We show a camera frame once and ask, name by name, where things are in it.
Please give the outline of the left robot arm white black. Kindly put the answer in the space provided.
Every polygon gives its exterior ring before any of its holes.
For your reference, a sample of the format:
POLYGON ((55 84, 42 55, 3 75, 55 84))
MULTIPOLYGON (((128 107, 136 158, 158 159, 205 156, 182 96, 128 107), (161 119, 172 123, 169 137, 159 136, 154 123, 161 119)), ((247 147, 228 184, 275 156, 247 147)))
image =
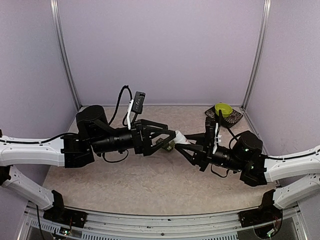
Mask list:
POLYGON ((0 137, 0 185, 28 199, 39 209, 49 211, 63 223, 70 218, 63 197, 55 190, 48 190, 23 175, 16 165, 48 165, 82 168, 95 161, 94 155, 134 149, 136 154, 150 156, 161 148, 152 140, 166 135, 166 144, 176 137, 162 123, 145 119, 128 123, 127 127, 109 125, 105 110, 100 105, 86 107, 76 115, 77 133, 66 132, 49 139, 14 139, 0 137))

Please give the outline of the green weekly pill organizer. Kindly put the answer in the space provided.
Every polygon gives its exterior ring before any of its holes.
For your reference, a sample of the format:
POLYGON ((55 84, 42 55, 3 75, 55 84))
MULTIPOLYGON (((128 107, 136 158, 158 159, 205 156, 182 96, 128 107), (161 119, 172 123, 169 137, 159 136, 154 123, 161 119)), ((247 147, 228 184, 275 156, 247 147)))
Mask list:
POLYGON ((170 142, 164 143, 163 138, 159 138, 155 141, 156 144, 161 144, 161 148, 167 152, 171 152, 175 147, 175 142, 172 140, 170 142))

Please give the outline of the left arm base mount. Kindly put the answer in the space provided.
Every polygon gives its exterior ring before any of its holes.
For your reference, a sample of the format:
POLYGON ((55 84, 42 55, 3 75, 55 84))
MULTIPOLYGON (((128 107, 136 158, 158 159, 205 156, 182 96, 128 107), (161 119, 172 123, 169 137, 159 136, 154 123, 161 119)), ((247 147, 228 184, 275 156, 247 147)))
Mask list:
POLYGON ((88 214, 84 211, 58 207, 45 210, 43 218, 70 227, 84 228, 88 214))

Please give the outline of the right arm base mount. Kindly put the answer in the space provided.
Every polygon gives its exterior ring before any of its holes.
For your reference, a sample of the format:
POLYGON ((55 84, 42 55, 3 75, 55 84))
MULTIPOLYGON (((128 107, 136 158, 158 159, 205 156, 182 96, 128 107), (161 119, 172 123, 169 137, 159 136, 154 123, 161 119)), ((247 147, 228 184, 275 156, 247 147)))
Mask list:
POLYGON ((238 216, 241 227, 245 228, 281 219, 283 217, 283 210, 272 205, 240 211, 238 216))

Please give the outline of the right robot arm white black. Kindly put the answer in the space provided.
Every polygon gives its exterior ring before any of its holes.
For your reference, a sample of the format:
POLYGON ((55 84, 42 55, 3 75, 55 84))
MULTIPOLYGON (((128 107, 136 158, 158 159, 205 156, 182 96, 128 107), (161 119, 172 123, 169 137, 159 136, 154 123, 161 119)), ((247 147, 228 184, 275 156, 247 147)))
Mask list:
POLYGON ((240 180, 251 187, 267 185, 277 180, 300 176, 285 187, 274 189, 271 203, 266 202, 256 210, 256 218, 266 222, 276 209, 285 209, 296 201, 304 199, 320 189, 320 147, 283 155, 267 156, 262 153, 263 142, 250 131, 236 136, 232 148, 220 145, 221 136, 210 133, 183 135, 176 131, 175 149, 193 166, 205 171, 213 165, 240 173, 240 180))

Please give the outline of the small white pill bottle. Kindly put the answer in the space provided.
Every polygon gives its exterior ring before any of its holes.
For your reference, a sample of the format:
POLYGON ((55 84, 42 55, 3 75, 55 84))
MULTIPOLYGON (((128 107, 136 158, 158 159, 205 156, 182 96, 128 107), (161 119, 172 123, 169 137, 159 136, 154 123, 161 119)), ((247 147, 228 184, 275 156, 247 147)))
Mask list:
POLYGON ((186 138, 185 135, 183 135, 179 130, 175 131, 175 138, 173 139, 173 142, 175 144, 183 144, 183 145, 190 145, 191 143, 186 138))

